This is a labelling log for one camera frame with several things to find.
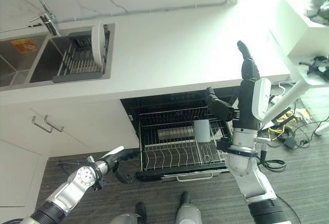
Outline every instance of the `dishwasher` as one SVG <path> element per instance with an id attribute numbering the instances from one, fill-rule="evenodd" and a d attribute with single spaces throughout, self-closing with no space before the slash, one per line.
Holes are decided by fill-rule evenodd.
<path id="1" fill-rule="evenodd" d="M 215 93 L 232 105 L 239 87 L 219 88 Z M 206 106 L 204 90 L 121 99 L 121 103 L 139 138 L 139 180 L 184 182 L 228 171 L 225 153 L 217 150 L 216 142 L 231 137 L 231 131 Z M 196 120 L 209 120 L 210 141 L 197 140 Z"/>

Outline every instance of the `orange label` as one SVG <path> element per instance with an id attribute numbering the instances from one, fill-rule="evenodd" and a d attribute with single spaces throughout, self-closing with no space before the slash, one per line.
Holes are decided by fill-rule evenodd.
<path id="1" fill-rule="evenodd" d="M 29 53 L 38 50 L 30 38 L 17 39 L 10 43 L 14 45 L 20 53 Z"/>

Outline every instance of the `gray floor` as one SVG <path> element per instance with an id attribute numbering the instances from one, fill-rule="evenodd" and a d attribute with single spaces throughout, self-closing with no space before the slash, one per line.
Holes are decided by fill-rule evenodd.
<path id="1" fill-rule="evenodd" d="M 302 100 L 315 119 L 322 119 L 329 114 L 328 89 L 312 90 Z M 315 128 L 316 125 L 309 125 L 303 130 L 310 134 Z M 303 138 L 302 133 L 296 135 L 298 141 Z M 76 161 L 85 158 L 86 155 L 50 158 L 37 206 L 66 181 L 65 174 L 56 162 L 59 159 Z M 329 133 L 314 137 L 310 147 L 306 149 L 292 151 L 283 146 L 272 148 L 267 159 L 282 159 L 287 162 L 287 171 L 279 174 L 261 168 L 274 190 L 293 206 L 302 223 L 329 223 Z M 139 159 L 122 165 L 134 173 L 139 169 Z M 146 183 L 135 180 L 131 185 L 123 185 L 111 175 L 108 175 L 107 181 L 103 190 L 89 190 L 64 223 L 109 223 L 114 216 L 133 211 L 135 203 L 141 200 L 146 205 L 149 223 L 174 223 L 179 197 L 183 191 L 190 191 L 192 202 L 202 213 L 203 223 L 254 223 L 230 173 L 222 173 L 210 180 L 185 183 Z M 298 223 L 292 211 L 284 203 L 281 204 L 288 219 L 292 223 Z"/>

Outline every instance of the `robot leg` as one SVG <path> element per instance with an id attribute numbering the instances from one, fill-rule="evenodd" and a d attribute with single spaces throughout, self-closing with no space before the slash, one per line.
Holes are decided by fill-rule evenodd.
<path id="1" fill-rule="evenodd" d="M 193 204 L 184 203 L 177 211 L 175 224 L 202 224 L 200 210 Z"/>
<path id="2" fill-rule="evenodd" d="M 202 224 L 199 209 L 191 204 L 190 194 L 183 192 L 180 197 L 180 208 L 176 214 L 175 224 Z"/>
<path id="3" fill-rule="evenodd" d="M 115 217 L 109 224 L 138 224 L 137 215 L 128 213 Z"/>

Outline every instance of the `white table leg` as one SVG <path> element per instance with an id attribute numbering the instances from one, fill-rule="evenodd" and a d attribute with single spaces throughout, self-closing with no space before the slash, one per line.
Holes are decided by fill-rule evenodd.
<path id="1" fill-rule="evenodd" d="M 308 89 L 309 85 L 305 81 L 299 80 L 274 106 L 267 111 L 265 118 L 262 121 L 262 126 L 265 126 L 290 104 L 292 104 L 292 102 L 300 98 L 300 96 L 303 95 Z"/>
<path id="2" fill-rule="evenodd" d="M 326 125 L 322 125 L 315 130 L 316 135 L 322 135 L 325 132 L 329 132 L 329 123 L 327 123 Z"/>

